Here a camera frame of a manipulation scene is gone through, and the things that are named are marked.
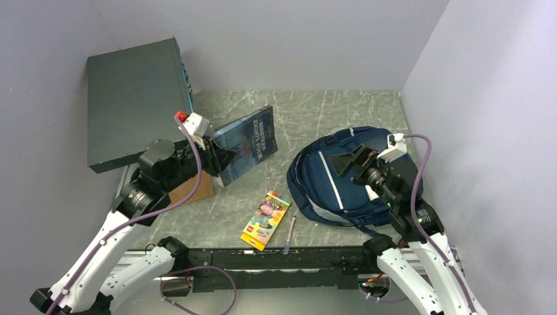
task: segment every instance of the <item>blue backpack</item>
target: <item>blue backpack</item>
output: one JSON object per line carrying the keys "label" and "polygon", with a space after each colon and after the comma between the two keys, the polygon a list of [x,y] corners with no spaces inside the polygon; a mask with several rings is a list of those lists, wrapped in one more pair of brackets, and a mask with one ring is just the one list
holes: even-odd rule
{"label": "blue backpack", "polygon": [[[370,200],[364,186],[352,183],[354,171],[339,177],[328,157],[352,152],[360,144],[381,152],[387,148],[390,134],[383,128],[356,127],[324,136],[306,146],[286,174],[288,189],[301,213],[313,221],[355,226],[371,236],[377,235],[366,225],[389,224],[389,207],[380,198]],[[401,159],[411,160],[408,154]]]}

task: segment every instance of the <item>gray floor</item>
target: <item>gray floor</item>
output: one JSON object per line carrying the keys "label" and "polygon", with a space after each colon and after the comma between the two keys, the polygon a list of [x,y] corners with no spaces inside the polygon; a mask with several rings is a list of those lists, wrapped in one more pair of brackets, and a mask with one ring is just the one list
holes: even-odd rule
{"label": "gray floor", "polygon": [[[250,247],[240,239],[245,225],[268,190],[287,198],[286,170],[306,145],[340,129],[371,125],[406,132],[407,124],[395,91],[201,91],[193,95],[194,108],[213,127],[274,106],[278,152],[226,188],[215,184],[216,196],[160,216],[147,235],[132,246],[172,235],[189,247]],[[367,236],[355,228],[317,224],[298,213],[295,204],[277,228],[268,247],[284,246],[290,219],[297,215],[292,246],[361,245]],[[390,227],[378,228],[396,237]]]}

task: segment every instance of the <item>crayon box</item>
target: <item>crayon box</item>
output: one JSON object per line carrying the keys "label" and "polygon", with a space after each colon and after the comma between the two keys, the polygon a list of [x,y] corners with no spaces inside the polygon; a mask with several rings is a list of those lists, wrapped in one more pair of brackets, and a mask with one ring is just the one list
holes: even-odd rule
{"label": "crayon box", "polygon": [[248,225],[246,225],[240,238],[258,250],[263,251],[290,204],[290,200],[270,190],[250,219]]}

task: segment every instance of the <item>pen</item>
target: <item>pen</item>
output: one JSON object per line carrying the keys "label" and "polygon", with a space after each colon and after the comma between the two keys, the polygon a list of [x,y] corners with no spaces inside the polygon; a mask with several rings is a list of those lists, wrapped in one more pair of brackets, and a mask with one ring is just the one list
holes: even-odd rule
{"label": "pen", "polygon": [[286,244],[284,244],[284,251],[282,251],[283,255],[288,255],[288,251],[290,250],[290,239],[292,238],[292,233],[294,233],[294,225],[296,225],[296,216],[292,217],[292,223],[290,224],[290,230],[288,231]]}

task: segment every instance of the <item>book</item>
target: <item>book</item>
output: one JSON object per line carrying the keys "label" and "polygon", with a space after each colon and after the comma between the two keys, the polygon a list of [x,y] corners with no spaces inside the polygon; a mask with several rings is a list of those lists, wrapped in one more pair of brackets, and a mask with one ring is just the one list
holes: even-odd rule
{"label": "book", "polygon": [[216,178],[220,185],[227,186],[278,150],[273,107],[266,105],[220,127],[211,139],[217,146],[236,152],[236,157]]}

